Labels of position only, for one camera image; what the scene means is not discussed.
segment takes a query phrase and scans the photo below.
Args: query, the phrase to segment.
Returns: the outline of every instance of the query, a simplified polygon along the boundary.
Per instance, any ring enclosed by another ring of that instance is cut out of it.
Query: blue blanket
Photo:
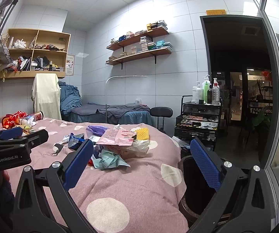
[[[59,82],[61,88],[60,110],[61,114],[68,116],[73,108],[81,107],[81,97],[77,87]]]

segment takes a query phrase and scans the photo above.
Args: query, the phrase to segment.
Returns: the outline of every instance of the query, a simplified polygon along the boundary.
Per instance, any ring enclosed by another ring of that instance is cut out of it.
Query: yellow warning sign
[[[207,10],[206,14],[208,16],[211,16],[211,15],[226,15],[227,13],[225,10]]]

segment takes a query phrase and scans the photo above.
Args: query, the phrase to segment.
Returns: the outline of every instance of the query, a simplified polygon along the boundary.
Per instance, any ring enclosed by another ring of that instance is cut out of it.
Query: crumpled tissue
[[[126,163],[119,154],[115,154],[113,152],[107,151],[105,149],[99,154],[100,158],[95,158],[92,155],[93,165],[97,169],[105,170],[107,168],[115,168],[118,166],[128,166],[131,167],[128,163]]]

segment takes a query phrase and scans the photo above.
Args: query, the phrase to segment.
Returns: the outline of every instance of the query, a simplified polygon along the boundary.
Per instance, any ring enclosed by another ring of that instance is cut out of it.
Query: notice poster
[[[66,57],[65,75],[73,75],[74,68],[75,68],[75,56],[68,54]]]

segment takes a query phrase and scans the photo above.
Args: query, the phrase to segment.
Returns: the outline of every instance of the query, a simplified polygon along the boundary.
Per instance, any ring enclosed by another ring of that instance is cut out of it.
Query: blue bedsheet
[[[105,115],[97,113],[89,116],[80,116],[73,112],[71,112],[68,116],[68,121],[73,123],[105,123]],[[151,116],[149,111],[141,110],[141,111],[129,111],[125,113],[122,117],[120,117],[119,124],[139,124],[145,123],[148,125],[152,125]]]

